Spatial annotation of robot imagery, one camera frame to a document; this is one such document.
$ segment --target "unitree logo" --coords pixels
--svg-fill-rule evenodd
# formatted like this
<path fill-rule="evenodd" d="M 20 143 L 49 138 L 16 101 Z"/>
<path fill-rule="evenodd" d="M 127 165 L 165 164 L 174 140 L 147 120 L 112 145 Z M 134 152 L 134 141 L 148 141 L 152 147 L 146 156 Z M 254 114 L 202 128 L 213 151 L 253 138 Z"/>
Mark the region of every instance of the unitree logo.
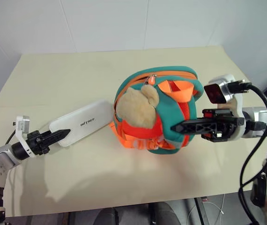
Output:
<path fill-rule="evenodd" d="M 90 123 L 90 122 L 92 122 L 92 121 L 94 121 L 94 120 L 95 120 L 95 117 L 92 118 L 92 119 L 90 119 L 90 120 L 84 121 L 83 123 L 81 123 L 81 127 L 82 127 L 83 125 L 87 125 L 88 123 Z"/>

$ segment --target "white cable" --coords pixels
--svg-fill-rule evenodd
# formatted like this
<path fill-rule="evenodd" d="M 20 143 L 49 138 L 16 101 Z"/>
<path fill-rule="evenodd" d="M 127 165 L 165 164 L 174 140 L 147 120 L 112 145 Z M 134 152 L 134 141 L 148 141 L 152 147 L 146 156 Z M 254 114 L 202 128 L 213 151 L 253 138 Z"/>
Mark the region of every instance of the white cable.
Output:
<path fill-rule="evenodd" d="M 222 205 L 221 205 L 221 211 L 222 211 L 222 209 L 223 209 L 224 199 L 225 199 L 225 194 L 223 195 L 223 200 L 222 200 Z M 220 222 L 219 222 L 219 225 L 221 225 L 221 217 L 222 217 L 222 214 L 219 213 L 219 215 L 220 215 Z"/>
<path fill-rule="evenodd" d="M 204 202 L 204 203 L 209 203 L 209 204 L 215 206 L 215 207 L 220 211 L 220 213 L 224 214 L 224 212 L 222 211 L 222 209 L 220 209 L 216 204 L 211 203 L 211 202 Z M 190 217 L 190 215 L 191 215 L 193 209 L 195 209 L 195 207 L 196 207 L 196 205 L 194 205 L 193 208 L 191 209 L 191 211 L 189 212 L 189 215 L 188 215 L 188 217 L 187 217 L 187 219 L 186 219 L 186 225 L 188 225 L 189 217 Z"/>
<path fill-rule="evenodd" d="M 195 207 L 196 207 L 196 205 L 194 205 L 193 208 L 191 209 L 191 211 L 189 212 L 189 215 L 188 215 L 188 217 L 187 217 L 187 219 L 186 219 L 186 225 L 188 225 L 189 217 L 190 217 L 190 215 L 191 215 L 193 209 L 195 209 Z"/>
<path fill-rule="evenodd" d="M 223 205 L 224 205 L 224 199 L 225 199 L 225 194 L 223 194 L 223 198 L 222 198 L 222 204 L 221 204 L 221 209 L 223 210 Z M 220 217 L 220 222 L 219 222 L 219 225 L 221 225 L 221 212 L 219 213 L 218 217 L 217 217 L 217 220 L 215 221 L 215 225 L 217 224 L 218 220 L 219 220 L 219 217 Z"/>

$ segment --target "white rectangular case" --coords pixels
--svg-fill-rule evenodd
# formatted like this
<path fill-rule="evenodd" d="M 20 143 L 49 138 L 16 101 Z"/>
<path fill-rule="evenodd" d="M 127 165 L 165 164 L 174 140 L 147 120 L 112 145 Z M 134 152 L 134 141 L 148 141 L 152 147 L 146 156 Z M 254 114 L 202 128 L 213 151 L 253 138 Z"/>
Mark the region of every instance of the white rectangular case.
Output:
<path fill-rule="evenodd" d="M 109 124 L 113 118 L 112 104 L 105 100 L 94 102 L 49 124 L 51 132 L 71 129 L 59 145 L 66 147 Z"/>

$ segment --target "zipper pull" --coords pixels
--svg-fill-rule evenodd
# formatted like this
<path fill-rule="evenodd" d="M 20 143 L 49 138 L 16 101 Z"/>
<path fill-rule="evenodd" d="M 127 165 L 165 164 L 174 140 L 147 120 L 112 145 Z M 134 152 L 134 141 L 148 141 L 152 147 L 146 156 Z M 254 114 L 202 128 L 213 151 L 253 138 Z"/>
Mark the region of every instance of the zipper pull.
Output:
<path fill-rule="evenodd" d="M 148 83 L 150 85 L 154 85 L 156 83 L 156 74 L 151 74 L 145 81 L 145 83 Z"/>

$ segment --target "floor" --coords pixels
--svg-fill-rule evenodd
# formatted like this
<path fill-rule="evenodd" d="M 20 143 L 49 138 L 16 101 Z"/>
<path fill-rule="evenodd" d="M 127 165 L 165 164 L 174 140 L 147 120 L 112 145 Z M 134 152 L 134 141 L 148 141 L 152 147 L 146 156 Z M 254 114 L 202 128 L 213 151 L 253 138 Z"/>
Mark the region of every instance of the floor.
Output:
<path fill-rule="evenodd" d="M 250 192 L 245 193 L 247 199 L 250 199 Z M 219 208 L 221 207 L 223 195 L 209 196 L 208 201 L 214 203 Z M 167 201 L 173 208 L 181 225 L 199 225 L 197 209 L 194 207 L 194 199 L 184 199 L 176 201 Z M 265 225 L 264 215 L 260 208 L 249 204 L 251 211 L 261 225 Z M 240 205 L 237 193 L 226 194 L 223 204 L 223 213 L 220 222 L 220 211 L 211 203 L 204 203 L 206 214 L 210 225 L 248 225 L 250 220 L 247 218 Z M 37 215 L 28 217 L 8 217 L 6 222 L 12 225 L 67 225 L 68 217 L 69 225 L 93 225 L 99 210 L 86 210 L 80 212 Z M 116 207 L 119 214 L 120 225 L 149 225 L 148 205 L 129 205 Z"/>

